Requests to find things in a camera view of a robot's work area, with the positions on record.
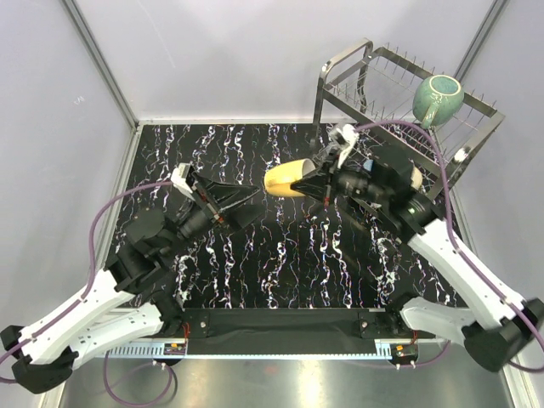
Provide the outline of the yellow cup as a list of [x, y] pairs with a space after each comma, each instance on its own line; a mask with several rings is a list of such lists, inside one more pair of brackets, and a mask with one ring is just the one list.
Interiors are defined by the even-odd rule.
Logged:
[[291, 189], [291, 184], [299, 181], [315, 170], [315, 164], [308, 158], [289, 161], [266, 171], [263, 179], [267, 194], [277, 197], [304, 197]]

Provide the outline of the white floral mug green inside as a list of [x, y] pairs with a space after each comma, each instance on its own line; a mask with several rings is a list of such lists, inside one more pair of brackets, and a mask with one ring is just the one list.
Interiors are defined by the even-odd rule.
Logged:
[[421, 171], [417, 167], [413, 167], [411, 173], [411, 187], [414, 190], [420, 190], [422, 188], [423, 176]]

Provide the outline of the teal ceramic mug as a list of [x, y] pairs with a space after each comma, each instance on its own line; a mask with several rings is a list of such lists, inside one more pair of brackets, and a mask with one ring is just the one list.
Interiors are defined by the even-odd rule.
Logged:
[[422, 129], [447, 123], [462, 107], [464, 91], [462, 85], [451, 76], [434, 75], [418, 86], [413, 102], [413, 116]]

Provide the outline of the clear faceted glass tumbler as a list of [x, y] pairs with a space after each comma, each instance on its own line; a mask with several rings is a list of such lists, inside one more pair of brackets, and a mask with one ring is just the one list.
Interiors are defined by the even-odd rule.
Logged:
[[320, 167], [324, 162], [335, 161], [336, 157], [342, 152], [342, 147], [335, 143], [331, 142], [325, 147], [320, 149], [312, 158], [314, 164], [317, 167]]

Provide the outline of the light blue plastic cup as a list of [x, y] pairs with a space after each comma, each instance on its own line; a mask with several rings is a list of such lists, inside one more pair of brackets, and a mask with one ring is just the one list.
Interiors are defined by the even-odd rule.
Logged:
[[371, 169], [372, 169], [372, 165], [373, 165], [373, 160], [372, 159], [369, 159], [369, 160], [366, 160], [362, 167], [367, 171], [367, 172], [370, 172]]

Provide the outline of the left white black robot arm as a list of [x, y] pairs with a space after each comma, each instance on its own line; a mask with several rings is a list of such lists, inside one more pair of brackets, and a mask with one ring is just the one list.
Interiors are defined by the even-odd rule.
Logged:
[[251, 202], [260, 191], [256, 185], [216, 182], [191, 167], [178, 167], [166, 185], [190, 200], [184, 215], [171, 218], [160, 208], [142, 209], [105, 265], [90, 266], [86, 286], [35, 323], [2, 330], [1, 359], [14, 358], [13, 376], [2, 383], [42, 394], [124, 343], [188, 331], [189, 322], [166, 287], [174, 259], [210, 230], [245, 229], [264, 209]]

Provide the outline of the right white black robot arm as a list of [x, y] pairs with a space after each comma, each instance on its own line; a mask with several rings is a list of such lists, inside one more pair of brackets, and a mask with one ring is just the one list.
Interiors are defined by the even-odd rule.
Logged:
[[334, 148], [320, 165], [296, 161], [288, 189], [323, 204], [337, 196], [376, 204], [385, 230], [436, 268], [467, 305], [453, 309], [405, 295], [385, 316], [389, 334], [432, 333], [461, 344], [491, 372], [510, 364], [531, 340], [543, 339], [543, 302], [524, 299], [470, 251], [452, 229], [451, 212], [417, 190], [417, 169], [401, 151], [383, 146], [361, 170], [344, 159], [343, 150]]

